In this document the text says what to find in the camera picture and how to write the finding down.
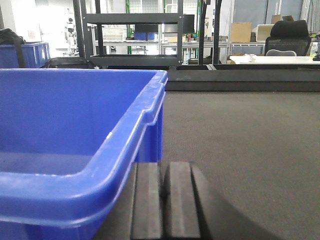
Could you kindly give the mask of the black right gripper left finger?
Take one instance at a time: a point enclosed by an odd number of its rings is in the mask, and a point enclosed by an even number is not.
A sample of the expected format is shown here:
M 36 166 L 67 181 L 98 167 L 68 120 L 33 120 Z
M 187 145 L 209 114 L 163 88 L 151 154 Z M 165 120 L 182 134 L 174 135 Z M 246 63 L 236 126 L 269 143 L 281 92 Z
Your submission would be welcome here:
M 163 236 L 160 173 L 155 162 L 138 163 L 131 221 L 132 240 L 160 240 Z

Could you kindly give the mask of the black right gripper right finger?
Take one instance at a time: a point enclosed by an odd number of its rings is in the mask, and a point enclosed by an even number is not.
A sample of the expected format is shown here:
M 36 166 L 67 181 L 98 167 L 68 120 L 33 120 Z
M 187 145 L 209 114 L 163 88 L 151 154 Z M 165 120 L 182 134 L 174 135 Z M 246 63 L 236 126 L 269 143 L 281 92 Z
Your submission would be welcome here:
M 216 240 L 217 195 L 202 173 L 188 162 L 174 161 L 164 178 L 166 240 Z

